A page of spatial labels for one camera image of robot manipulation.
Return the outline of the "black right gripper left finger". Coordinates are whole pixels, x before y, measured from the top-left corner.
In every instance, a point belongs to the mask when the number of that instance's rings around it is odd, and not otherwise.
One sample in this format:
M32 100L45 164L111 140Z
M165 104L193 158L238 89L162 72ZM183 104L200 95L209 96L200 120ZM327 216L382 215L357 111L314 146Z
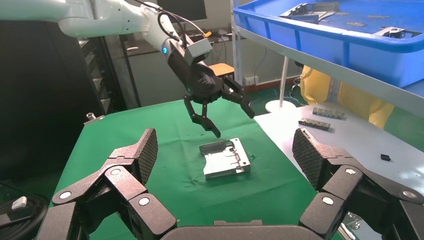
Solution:
M161 239L177 220L146 187L157 154L153 128L135 144L115 149L99 170L53 196L37 238L87 240L105 218L117 214L136 239Z

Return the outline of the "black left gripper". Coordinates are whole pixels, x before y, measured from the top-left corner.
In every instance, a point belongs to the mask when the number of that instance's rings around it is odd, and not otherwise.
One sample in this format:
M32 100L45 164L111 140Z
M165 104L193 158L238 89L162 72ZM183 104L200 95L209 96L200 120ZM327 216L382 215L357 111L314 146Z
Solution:
M250 107L251 101L244 87L232 77L217 77L203 61L189 65L176 49L169 54L167 63L188 92L183 101L191 121L201 125L205 131L212 132L217 138L221 137L219 129L207 117L208 104L220 97L239 104L249 118L254 118L255 112ZM201 104L201 114L195 112L191 102Z

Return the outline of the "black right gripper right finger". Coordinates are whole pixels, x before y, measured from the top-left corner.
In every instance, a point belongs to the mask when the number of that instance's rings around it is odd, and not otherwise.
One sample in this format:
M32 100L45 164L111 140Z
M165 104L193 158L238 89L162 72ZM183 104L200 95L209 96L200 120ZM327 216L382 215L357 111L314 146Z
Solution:
M352 213L384 240L423 239L424 197L418 191L366 169L345 149L320 143L305 128L295 131L292 153L317 191L300 226L329 240Z

